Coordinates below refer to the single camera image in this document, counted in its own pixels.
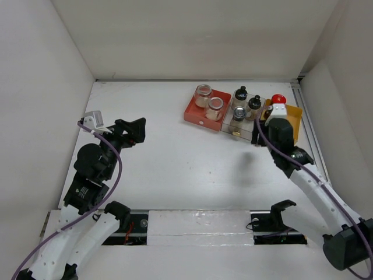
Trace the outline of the black faceted lid jar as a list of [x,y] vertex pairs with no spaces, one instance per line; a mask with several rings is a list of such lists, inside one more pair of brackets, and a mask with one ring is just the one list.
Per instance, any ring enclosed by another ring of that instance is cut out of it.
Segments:
[[255,95],[248,100],[247,105],[247,120],[253,121],[256,119],[257,113],[262,106],[260,95]]

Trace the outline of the silver lid jar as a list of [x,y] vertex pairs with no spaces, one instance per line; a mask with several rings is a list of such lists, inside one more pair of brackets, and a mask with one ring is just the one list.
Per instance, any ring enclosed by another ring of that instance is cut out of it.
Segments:
[[268,119],[268,111],[267,110],[263,110],[261,115],[260,115],[260,119],[259,121],[266,121]]

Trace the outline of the glass jar of rice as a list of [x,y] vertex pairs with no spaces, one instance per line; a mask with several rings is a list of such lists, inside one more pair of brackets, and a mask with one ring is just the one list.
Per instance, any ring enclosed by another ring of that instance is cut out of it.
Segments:
[[205,108],[208,106],[209,99],[212,96],[212,88],[209,85],[202,84],[197,86],[194,98],[195,104],[200,108]]

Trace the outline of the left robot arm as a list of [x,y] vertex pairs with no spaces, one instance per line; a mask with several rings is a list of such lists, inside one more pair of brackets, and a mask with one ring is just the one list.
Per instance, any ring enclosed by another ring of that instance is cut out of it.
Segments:
[[[76,173],[63,200],[57,229],[29,253],[12,279],[77,279],[81,268],[111,234],[131,227],[131,210],[117,201],[107,203],[121,175],[112,187],[105,182],[115,170],[122,173],[121,151],[144,142],[146,119],[118,119],[104,127],[89,114],[78,121],[78,126],[100,142],[79,149],[73,165]],[[104,203],[103,213],[96,215]]]

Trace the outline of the black silver lid shaker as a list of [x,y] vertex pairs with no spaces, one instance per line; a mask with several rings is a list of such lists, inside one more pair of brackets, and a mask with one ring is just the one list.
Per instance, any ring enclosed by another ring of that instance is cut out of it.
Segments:
[[233,109],[233,116],[230,121],[229,131],[232,134],[240,134],[243,122],[247,116],[247,111],[242,106],[237,106]]

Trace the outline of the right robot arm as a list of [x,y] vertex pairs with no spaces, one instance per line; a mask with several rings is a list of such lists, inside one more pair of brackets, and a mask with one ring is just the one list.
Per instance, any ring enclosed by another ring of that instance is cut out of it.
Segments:
[[337,270],[372,260],[372,219],[364,219],[338,196],[321,176],[313,158],[295,145],[293,127],[285,118],[254,122],[252,144],[265,146],[278,169],[309,199],[324,219],[316,225],[291,200],[271,206],[260,221],[271,231],[294,229],[318,243],[329,263]]

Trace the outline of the red lid sauce jar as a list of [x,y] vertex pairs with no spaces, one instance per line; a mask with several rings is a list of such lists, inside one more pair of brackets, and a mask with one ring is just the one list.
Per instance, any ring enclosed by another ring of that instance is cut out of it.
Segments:
[[270,100],[270,104],[286,104],[287,99],[282,94],[274,94]]

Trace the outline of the black knob lid shaker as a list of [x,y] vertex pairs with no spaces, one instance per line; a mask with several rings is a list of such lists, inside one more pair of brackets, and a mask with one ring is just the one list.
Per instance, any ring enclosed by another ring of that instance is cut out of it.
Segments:
[[248,92],[245,86],[241,86],[237,89],[234,93],[234,97],[232,100],[231,108],[235,109],[236,107],[243,107],[245,108],[247,105],[247,97]]

